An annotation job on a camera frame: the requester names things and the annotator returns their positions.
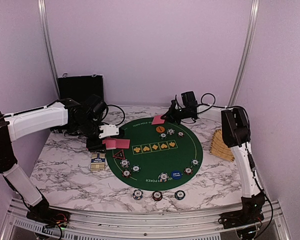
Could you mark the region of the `orange big blind button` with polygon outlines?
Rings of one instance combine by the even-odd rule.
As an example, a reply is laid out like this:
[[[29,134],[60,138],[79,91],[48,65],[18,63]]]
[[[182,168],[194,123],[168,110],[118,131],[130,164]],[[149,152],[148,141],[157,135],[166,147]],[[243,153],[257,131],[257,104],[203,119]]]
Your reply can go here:
[[[158,133],[164,133],[165,132],[165,128],[163,126],[157,126],[155,128],[155,130],[158,132]]]

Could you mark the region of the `red card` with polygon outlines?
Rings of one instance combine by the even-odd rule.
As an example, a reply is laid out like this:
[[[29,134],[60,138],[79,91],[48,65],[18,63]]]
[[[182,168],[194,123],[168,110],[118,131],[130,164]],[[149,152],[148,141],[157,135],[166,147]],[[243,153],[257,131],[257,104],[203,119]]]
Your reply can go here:
[[[129,139],[116,139],[116,148],[117,149],[129,149],[130,140]]]
[[[156,115],[152,120],[152,125],[161,125],[165,123],[165,119],[162,119],[162,115]]]

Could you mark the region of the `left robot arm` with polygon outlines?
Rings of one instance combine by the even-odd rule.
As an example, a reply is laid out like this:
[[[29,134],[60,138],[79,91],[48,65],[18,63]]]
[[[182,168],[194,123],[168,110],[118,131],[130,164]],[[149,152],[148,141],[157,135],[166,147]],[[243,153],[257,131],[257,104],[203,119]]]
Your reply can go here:
[[[93,94],[83,103],[64,98],[19,112],[0,112],[0,174],[34,207],[33,213],[41,222],[50,222],[53,211],[43,204],[42,194],[19,165],[15,143],[50,128],[68,126],[86,138],[88,151],[98,151],[104,148],[100,125],[107,110],[104,100]]]

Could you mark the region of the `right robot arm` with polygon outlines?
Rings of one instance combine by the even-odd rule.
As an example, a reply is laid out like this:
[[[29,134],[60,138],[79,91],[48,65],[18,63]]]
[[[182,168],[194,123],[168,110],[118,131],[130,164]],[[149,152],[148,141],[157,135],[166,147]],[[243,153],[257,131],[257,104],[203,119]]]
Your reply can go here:
[[[248,224],[257,216],[256,207],[261,207],[266,199],[261,189],[251,148],[251,128],[247,111],[242,106],[215,106],[201,103],[178,108],[175,100],[161,119],[180,123],[183,119],[197,120],[203,117],[221,123],[222,140],[234,155],[242,184],[242,205],[237,219]]]

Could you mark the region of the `brown chip stack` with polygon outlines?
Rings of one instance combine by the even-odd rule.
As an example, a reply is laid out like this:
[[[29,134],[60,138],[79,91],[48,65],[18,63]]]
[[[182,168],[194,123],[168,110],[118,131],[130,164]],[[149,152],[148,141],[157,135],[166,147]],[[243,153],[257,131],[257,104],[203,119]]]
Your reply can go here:
[[[153,198],[154,201],[160,201],[163,198],[163,194],[162,194],[161,191],[154,191],[152,193],[152,198]]]

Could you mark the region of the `blue small blind button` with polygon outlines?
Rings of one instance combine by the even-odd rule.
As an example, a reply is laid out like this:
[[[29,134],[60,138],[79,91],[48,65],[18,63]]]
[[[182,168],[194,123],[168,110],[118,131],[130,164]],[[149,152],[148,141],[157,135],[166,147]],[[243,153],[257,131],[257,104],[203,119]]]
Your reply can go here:
[[[170,173],[170,177],[173,180],[180,180],[182,178],[182,176],[183,176],[183,174],[178,170],[174,170]]]

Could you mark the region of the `teal chip stack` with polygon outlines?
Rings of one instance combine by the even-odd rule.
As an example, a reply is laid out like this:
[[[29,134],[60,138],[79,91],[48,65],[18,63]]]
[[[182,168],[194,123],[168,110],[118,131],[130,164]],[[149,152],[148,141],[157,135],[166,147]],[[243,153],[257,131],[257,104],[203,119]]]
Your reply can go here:
[[[186,193],[183,191],[183,190],[177,190],[175,193],[174,193],[174,197],[176,200],[183,200],[186,196]]]

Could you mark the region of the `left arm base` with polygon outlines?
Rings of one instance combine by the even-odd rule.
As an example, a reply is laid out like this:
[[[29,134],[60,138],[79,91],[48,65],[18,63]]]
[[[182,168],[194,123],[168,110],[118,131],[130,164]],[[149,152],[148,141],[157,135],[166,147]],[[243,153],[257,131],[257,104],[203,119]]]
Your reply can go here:
[[[41,193],[42,200],[35,206],[29,205],[26,217],[30,220],[47,224],[49,227],[67,227],[70,213],[54,209]]]

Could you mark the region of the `red back card deck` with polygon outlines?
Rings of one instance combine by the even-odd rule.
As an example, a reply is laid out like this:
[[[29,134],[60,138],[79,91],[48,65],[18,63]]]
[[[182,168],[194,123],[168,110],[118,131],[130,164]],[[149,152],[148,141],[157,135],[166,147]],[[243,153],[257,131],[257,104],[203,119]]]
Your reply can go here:
[[[116,138],[105,138],[102,140],[102,144],[105,145],[106,150],[114,150],[118,148]]]

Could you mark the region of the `blue white chip stack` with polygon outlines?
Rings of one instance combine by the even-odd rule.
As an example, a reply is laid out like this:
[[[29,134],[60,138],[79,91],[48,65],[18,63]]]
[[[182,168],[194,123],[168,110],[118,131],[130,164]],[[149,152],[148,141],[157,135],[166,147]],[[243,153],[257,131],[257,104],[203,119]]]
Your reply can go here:
[[[144,193],[141,189],[136,189],[132,193],[132,197],[136,201],[141,200],[143,198],[143,195],[144,195]]]

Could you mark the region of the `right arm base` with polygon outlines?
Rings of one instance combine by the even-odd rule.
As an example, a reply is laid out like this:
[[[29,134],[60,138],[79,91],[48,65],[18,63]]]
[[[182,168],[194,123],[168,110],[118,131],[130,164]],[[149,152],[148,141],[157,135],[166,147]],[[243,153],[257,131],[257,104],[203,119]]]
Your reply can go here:
[[[242,209],[221,213],[218,223],[222,224],[224,229],[230,229],[263,221],[265,218],[262,207],[265,201],[261,192],[252,197],[241,197]]]

